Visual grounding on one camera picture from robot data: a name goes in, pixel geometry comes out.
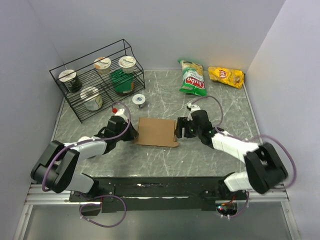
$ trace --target yellow chip bag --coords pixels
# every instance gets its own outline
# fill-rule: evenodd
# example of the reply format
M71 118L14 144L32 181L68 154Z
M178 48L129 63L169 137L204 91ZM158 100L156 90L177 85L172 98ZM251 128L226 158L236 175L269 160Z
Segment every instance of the yellow chip bag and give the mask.
M241 70L210 66L208 73L211 80L228 84L237 89L240 89L244 84L245 76Z

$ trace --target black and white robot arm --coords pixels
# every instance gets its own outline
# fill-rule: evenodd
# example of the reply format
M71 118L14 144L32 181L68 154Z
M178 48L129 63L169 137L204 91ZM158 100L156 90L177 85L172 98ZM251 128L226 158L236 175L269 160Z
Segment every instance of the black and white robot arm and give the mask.
M67 149L49 170L45 186L50 190L61 193L64 190L78 191L89 195L95 195L99 188L99 183L90 176L75 172L76 165L81 161L109 153L116 147L119 141L131 141L138 137L138 132L132 124L121 136L113 140L104 140L118 136L128 125L128 119L124 109L119 109L108 121L107 126L103 127L96 135L91 137L91 141L77 145L76 142L61 143L52 141L49 143L40 159L31 171L31 178L39 183L44 179L53 158L63 148L75 145Z
M190 111L188 117L178 118L175 130L177 138L182 138L184 129L184 137L199 137L203 144L232 155L246 166L246 171L233 172L223 178L220 186L222 195L252 189L264 194L288 177L288 172L272 144L258 144L234 138L227 131L213 127L207 112L198 105L189 103L187 108Z

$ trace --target cardboard box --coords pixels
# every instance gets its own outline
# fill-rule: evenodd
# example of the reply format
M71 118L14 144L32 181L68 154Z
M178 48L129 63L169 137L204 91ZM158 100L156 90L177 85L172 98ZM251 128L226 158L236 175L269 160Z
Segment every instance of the cardboard box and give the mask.
M177 147L175 136L177 122L172 119L139 118L139 137L135 140L138 145Z

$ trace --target black metal shelf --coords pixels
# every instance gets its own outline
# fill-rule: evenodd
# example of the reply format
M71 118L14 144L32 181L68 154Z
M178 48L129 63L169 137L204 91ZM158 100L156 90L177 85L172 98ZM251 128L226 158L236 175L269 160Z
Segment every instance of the black metal shelf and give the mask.
M121 39L50 70L51 76L53 77L55 83L60 88L64 98L81 123L93 115L109 108L114 101L121 101L146 88L144 69L137 59L133 73L129 73L127 76L122 77L121 81L112 81L112 73L121 69L118 61L123 56L133 56L136 59L131 45L126 40ZM110 58L110 73L100 74L96 68L94 68L94 60L97 57ZM82 87L79 91L70 92L66 85L59 80L59 73L65 69L73 69L76 72L77 78L82 84ZM126 83L127 81L133 82L133 91L127 95L119 95L115 91L115 88ZM96 111L88 110L84 104L86 99L93 96L94 93L88 95L85 99L81 99L80 97L81 90L87 87L96 87L99 90L99 95L102 98L102 107Z

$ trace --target gray marble surface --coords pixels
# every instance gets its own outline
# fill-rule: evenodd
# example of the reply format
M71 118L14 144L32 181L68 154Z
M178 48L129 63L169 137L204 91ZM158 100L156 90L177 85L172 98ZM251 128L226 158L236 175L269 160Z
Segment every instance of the gray marble surface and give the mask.
M176 120L188 115L186 105L197 96L179 92L182 85L181 70L145 71L144 77L146 89L140 93L145 95L148 105L137 109L131 97L124 101L130 108L135 129L138 128L140 117ZM215 96L222 104L221 127L242 138L256 136L255 121L244 89L213 82L206 71L204 81L207 94ZM208 112L213 124L219 122L219 106L213 99L202 99L197 104ZM109 108L81 124L65 102L54 139L70 143L82 136L91 137L107 125L112 114ZM244 164L236 158L203 145L198 138L181 138L178 141L179 146L175 148L119 142L110 153L79 162L75 171L93 177L182 177L224 176L245 169Z

